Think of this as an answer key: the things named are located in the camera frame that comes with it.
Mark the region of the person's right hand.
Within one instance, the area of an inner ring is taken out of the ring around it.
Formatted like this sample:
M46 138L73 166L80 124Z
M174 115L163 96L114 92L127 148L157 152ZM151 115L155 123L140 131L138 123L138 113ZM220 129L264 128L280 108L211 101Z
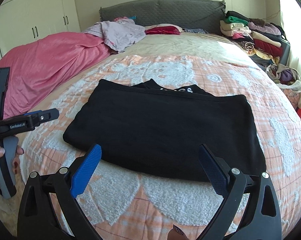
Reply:
M176 225L169 231L167 240L189 240L185 233Z

